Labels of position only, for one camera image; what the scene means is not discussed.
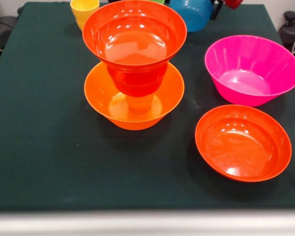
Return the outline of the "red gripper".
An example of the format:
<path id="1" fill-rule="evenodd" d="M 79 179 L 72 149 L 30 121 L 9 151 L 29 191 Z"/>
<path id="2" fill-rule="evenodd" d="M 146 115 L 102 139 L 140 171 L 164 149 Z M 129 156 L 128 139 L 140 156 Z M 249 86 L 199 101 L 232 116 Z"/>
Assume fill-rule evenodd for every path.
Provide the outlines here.
<path id="1" fill-rule="evenodd" d="M 210 20 L 214 21 L 223 7 L 223 0 L 210 0 L 210 2 L 213 7 Z M 238 8 L 242 2 L 243 0 L 224 0 L 225 5 L 231 9 Z"/>

